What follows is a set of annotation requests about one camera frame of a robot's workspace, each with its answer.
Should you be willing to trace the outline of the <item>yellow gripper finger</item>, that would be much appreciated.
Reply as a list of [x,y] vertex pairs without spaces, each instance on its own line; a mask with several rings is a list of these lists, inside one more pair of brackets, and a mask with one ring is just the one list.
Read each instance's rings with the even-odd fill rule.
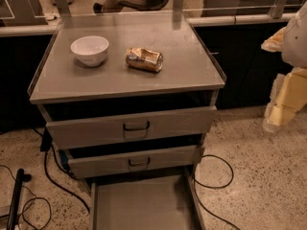
[[283,44],[285,31],[285,27],[278,30],[275,34],[270,36],[262,43],[261,49],[271,53],[280,52]]
[[270,99],[264,114],[263,129],[276,132],[307,104],[307,69],[295,67],[287,75],[278,74]]

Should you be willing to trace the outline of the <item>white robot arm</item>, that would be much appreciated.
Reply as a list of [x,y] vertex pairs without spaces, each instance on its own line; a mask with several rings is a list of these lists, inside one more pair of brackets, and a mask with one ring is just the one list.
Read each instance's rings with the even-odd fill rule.
[[293,67],[287,75],[277,75],[264,114],[263,129],[276,132],[307,104],[307,3],[286,27],[265,40],[261,48],[280,52],[282,60]]

